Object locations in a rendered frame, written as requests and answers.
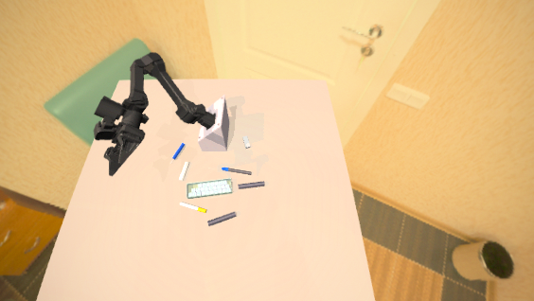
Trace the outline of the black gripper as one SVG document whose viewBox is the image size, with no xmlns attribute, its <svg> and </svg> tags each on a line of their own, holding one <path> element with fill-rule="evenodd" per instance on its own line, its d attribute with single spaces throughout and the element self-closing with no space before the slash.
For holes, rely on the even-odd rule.
<svg viewBox="0 0 534 301">
<path fill-rule="evenodd" d="M 131 121 L 122 121 L 121 129 L 114 138 L 116 145 L 104 152 L 104 159 L 109 161 L 109 176 L 113 176 L 118 169 L 133 154 L 135 149 L 145 139 L 145 132 Z"/>
</svg>

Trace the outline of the white marker with yellow cap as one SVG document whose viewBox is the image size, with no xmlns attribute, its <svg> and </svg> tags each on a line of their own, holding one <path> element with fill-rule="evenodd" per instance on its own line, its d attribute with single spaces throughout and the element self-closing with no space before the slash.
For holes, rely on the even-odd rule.
<svg viewBox="0 0 534 301">
<path fill-rule="evenodd" d="M 198 206 L 195 206 L 195 205 L 186 204 L 186 203 L 183 203 L 183 202 L 180 202 L 180 205 L 184 206 L 184 207 L 187 207 L 187 208 L 190 208 L 190 209 L 193 209 L 193 210 L 197 210 L 197 211 L 206 213 L 206 209 L 198 207 Z"/>
</svg>

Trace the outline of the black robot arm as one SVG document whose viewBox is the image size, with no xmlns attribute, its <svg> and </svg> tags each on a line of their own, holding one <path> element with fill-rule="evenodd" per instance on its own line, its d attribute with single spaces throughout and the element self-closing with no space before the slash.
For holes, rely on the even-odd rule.
<svg viewBox="0 0 534 301">
<path fill-rule="evenodd" d="M 120 122 L 122 121 L 131 121 L 138 128 L 141 123 L 146 124 L 149 121 L 149 117 L 142 114 L 149 105 L 148 97 L 144 93 L 144 75 L 146 74 L 159 80 L 176 104 L 178 110 L 175 113 L 180 120 L 188 124 L 195 124 L 198 121 L 206 127 L 206 130 L 215 124 L 216 113 L 211 114 L 203 104 L 195 105 L 187 100 L 166 72 L 165 66 L 165 62 L 156 52 L 150 52 L 133 62 L 130 67 L 129 97 L 124 98 L 121 104 L 104 96 L 95 110 L 95 115 L 103 118 L 102 122 L 96 124 L 93 129 L 96 141 L 111 140 L 111 143 L 115 144 L 113 140 L 121 129 Z M 121 121 L 116 125 L 116 119 L 119 120 L 121 116 Z"/>
</svg>

